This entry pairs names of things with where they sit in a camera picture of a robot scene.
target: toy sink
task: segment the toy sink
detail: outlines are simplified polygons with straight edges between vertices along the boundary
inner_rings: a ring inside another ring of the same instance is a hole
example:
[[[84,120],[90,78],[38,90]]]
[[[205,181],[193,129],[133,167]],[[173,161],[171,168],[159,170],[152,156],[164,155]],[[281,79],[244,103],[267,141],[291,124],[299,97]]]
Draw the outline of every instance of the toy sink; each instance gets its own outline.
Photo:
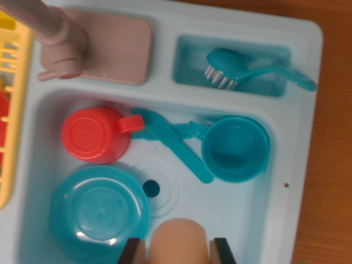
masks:
[[[39,82],[41,46],[34,43],[14,192],[0,211],[1,262],[77,263],[59,248],[48,224],[54,192],[68,175],[87,165],[66,152],[60,132],[73,112],[106,105],[125,114],[133,107],[148,108],[171,123],[213,123],[229,115],[258,121],[270,138],[269,164],[244,183],[215,179],[203,184],[159,141],[133,140],[113,166],[141,184],[149,179],[159,183],[159,195],[149,198],[147,247],[159,224],[185,217],[200,223],[208,240],[226,237],[239,264],[289,264],[317,93],[275,74],[235,91],[212,89],[204,76],[205,58],[215,48],[228,48],[242,53],[248,64],[292,65],[317,82],[320,28],[309,21],[173,2],[45,2],[148,21],[154,35],[150,77],[139,87],[87,78]],[[199,140],[185,142],[200,155]]]

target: wooden table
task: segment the wooden table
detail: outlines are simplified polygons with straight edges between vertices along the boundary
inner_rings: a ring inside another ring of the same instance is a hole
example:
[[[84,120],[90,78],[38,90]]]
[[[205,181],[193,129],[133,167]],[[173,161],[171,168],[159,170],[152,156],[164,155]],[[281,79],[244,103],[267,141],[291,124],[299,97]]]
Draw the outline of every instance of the wooden table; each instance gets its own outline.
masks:
[[[352,263],[352,1],[181,0],[316,22],[324,48],[292,264]]]

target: red toy mug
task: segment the red toy mug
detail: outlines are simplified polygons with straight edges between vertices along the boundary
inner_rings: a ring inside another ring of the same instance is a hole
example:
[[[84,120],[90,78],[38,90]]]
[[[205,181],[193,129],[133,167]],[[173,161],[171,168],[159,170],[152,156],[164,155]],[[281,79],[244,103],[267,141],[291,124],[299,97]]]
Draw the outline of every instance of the red toy mug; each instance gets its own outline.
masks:
[[[108,164],[125,154],[130,144],[130,133],[143,129],[141,115],[124,117],[110,107],[79,110],[65,121],[61,139],[65,149],[75,158]]]

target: toy faucet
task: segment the toy faucet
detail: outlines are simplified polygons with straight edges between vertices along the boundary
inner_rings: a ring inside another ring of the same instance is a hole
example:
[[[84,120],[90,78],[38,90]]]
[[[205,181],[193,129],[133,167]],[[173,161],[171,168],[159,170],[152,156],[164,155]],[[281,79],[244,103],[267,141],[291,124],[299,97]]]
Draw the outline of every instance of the toy faucet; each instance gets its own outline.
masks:
[[[0,7],[42,44],[39,81],[82,75],[141,85],[149,76],[152,30],[145,20],[48,7],[41,0],[0,0]]]

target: dish rack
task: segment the dish rack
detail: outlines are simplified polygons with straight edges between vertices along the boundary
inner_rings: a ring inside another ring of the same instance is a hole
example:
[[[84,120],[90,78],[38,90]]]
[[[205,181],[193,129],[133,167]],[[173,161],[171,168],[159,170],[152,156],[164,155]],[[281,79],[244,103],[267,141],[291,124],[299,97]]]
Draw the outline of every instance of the dish rack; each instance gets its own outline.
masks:
[[[0,170],[0,210],[9,202],[14,185],[17,151],[25,100],[26,84],[31,57],[31,30],[11,17],[0,13],[0,72],[4,73],[3,92],[10,98],[7,117],[1,121],[7,123],[5,145],[0,147],[3,164]]]

